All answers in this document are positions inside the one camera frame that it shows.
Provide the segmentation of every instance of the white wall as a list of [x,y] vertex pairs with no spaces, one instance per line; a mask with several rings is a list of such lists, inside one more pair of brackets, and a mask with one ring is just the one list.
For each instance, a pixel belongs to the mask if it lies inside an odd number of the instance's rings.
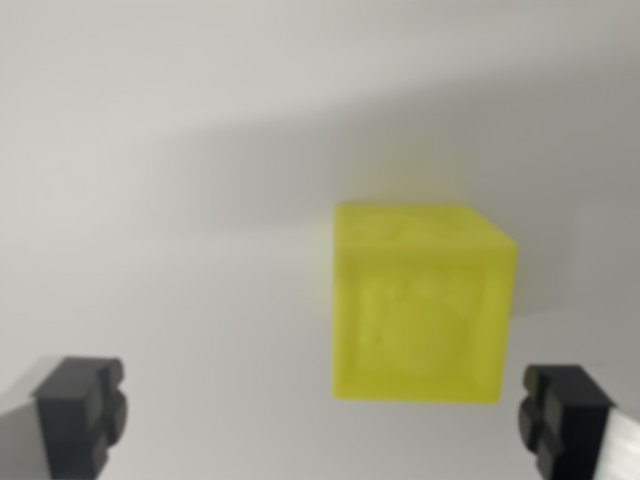
[[[0,386],[121,356],[105,480],[538,478],[524,366],[640,359],[639,13],[0,2]],[[500,404],[329,397],[345,199],[463,201],[520,242]]]

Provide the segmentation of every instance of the translucent yellow block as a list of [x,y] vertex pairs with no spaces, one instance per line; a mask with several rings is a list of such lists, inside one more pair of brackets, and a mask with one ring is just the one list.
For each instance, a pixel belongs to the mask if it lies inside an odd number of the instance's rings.
[[516,243],[464,206],[336,207],[333,393],[495,402]]

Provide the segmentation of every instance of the cube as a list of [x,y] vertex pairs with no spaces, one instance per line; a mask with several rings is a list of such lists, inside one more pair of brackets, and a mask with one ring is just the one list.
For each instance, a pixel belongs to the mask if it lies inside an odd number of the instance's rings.
[[469,207],[338,205],[334,396],[496,402],[516,251]]

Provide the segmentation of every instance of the cube face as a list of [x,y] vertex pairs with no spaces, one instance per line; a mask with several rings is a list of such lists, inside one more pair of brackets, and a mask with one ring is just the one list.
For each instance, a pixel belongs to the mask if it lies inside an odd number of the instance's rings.
[[496,401],[515,254],[466,207],[339,205],[334,394]]

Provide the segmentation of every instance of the black plastic block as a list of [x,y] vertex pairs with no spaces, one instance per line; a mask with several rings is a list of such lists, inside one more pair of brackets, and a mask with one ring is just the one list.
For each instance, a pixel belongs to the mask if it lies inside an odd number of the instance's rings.
[[578,365],[530,366],[520,406],[525,446],[546,480],[591,480],[614,403]]
[[117,359],[68,357],[33,393],[53,479],[97,478],[126,423],[123,378]]

